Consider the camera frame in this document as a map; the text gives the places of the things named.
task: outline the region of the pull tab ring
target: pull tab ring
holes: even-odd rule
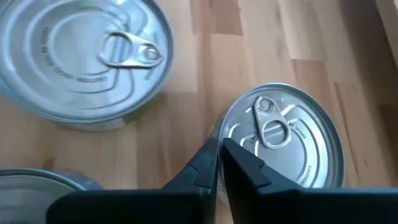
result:
[[[104,56],[104,45],[106,40],[112,36],[124,37],[132,46],[132,52],[130,53],[130,56],[128,56],[128,58],[122,62],[110,62]],[[155,43],[120,30],[111,30],[106,33],[99,45],[97,57],[102,63],[113,68],[150,69],[158,66],[163,61],[163,55]]]
[[[291,140],[291,130],[286,122],[286,119],[280,112],[276,102],[268,96],[259,96],[254,103],[254,114],[256,115],[257,128],[261,142],[269,149],[279,149],[286,146]],[[285,130],[285,139],[278,145],[274,145],[266,140],[265,130],[267,124],[272,121],[278,121],[282,124]]]

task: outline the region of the tin can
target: tin can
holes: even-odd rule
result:
[[[231,138],[302,187],[341,187],[343,148],[325,110],[308,94],[283,83],[257,86],[220,119],[213,137]],[[228,204],[220,162],[218,195]]]
[[[123,126],[169,73],[174,44],[152,0],[0,2],[0,87],[19,106],[85,130]]]
[[[0,169],[0,223],[45,223],[49,206],[77,190],[101,187],[84,175],[40,169]]]

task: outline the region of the aluminum lid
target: aluminum lid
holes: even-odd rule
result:
[[[232,138],[303,187],[343,184],[343,150],[336,128],[301,90],[281,83],[249,90],[233,103],[220,128],[219,139]]]
[[[173,57],[151,0],[0,3],[0,82],[20,105],[70,123],[111,120],[152,98]]]
[[[0,223],[45,223],[49,206],[78,189],[62,180],[42,170],[0,170]]]

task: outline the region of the metal can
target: metal can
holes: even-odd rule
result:
[[[78,129],[136,117],[173,59],[171,28],[152,0],[1,1],[0,33],[1,91]]]
[[[240,96],[213,136],[231,138],[269,167],[303,187],[341,187],[343,148],[325,110],[308,94],[283,83],[257,86]],[[218,195],[228,204],[220,163]]]
[[[77,190],[101,187],[84,175],[40,169],[0,169],[0,223],[45,223],[49,206]]]

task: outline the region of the wooden surface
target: wooden surface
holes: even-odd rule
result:
[[[175,35],[159,103],[124,128],[88,133],[0,99],[0,165],[69,169],[106,188],[160,188],[240,94],[299,86],[327,110],[346,186],[397,185],[397,72],[372,0],[157,0]],[[218,223],[231,223],[218,202]]]

